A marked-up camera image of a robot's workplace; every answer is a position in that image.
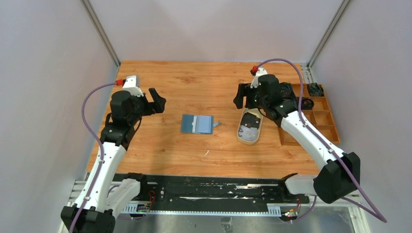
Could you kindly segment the beige oval tray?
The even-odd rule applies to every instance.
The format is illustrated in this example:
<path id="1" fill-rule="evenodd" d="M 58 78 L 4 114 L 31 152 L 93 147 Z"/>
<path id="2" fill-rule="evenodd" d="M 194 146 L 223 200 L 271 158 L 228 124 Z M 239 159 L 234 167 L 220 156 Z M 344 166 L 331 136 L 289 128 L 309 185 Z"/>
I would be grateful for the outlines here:
<path id="1" fill-rule="evenodd" d="M 238 141 L 247 145 L 255 144 L 259 139 L 262 121 L 263 115 L 258 109 L 245 108 L 237 130 Z"/>

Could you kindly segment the black card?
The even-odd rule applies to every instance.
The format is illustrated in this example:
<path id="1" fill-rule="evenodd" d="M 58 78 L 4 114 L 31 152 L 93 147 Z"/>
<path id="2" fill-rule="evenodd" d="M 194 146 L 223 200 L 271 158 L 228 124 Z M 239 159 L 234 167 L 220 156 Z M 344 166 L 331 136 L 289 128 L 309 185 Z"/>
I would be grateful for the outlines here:
<path id="1" fill-rule="evenodd" d="M 260 127 L 260 122 L 261 118 L 255 114 L 247 112 L 242 116 L 240 124 L 248 128 L 254 127 L 258 129 Z"/>

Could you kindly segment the blue card holder wallet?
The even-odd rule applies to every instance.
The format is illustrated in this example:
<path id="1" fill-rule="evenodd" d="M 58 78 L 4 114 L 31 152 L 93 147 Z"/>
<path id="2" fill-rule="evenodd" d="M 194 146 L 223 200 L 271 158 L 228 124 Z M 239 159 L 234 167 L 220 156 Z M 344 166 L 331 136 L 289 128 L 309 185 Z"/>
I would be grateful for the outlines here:
<path id="1" fill-rule="evenodd" d="M 219 124 L 219 121 L 214 122 L 214 116 L 183 114 L 180 132 L 213 134 L 213 129 Z"/>

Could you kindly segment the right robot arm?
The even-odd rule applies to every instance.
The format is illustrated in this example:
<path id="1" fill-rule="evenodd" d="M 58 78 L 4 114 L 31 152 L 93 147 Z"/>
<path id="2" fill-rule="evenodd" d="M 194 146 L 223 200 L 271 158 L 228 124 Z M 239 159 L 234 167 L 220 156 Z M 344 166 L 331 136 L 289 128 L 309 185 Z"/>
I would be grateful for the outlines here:
<path id="1" fill-rule="evenodd" d="M 278 198 L 291 202 L 299 194 L 319 197 L 331 204 L 360 190 L 359 156 L 346 153 L 323 136 L 292 99 L 281 94 L 278 78 L 265 74 L 251 83 L 240 83 L 233 103 L 238 109 L 256 109 L 290 134 L 312 157 L 320 172 L 316 176 L 290 174 L 281 179 Z"/>

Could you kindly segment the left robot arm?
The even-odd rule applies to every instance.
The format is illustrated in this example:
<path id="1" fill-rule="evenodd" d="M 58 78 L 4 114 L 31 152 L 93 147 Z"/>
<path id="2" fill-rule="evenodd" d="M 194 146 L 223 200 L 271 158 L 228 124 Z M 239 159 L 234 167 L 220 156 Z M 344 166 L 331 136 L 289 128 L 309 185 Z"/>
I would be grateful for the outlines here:
<path id="1" fill-rule="evenodd" d="M 111 233 L 117 217 L 133 199 L 150 196 L 147 176 L 128 173 L 120 185 L 111 189 L 120 161 L 140 127 L 144 116 L 160 114 L 166 99 L 149 88 L 152 102 L 145 94 L 123 89 L 111 97 L 104 128 L 97 138 L 99 151 L 83 190 L 72 206 L 65 206 L 61 219 L 70 233 Z"/>

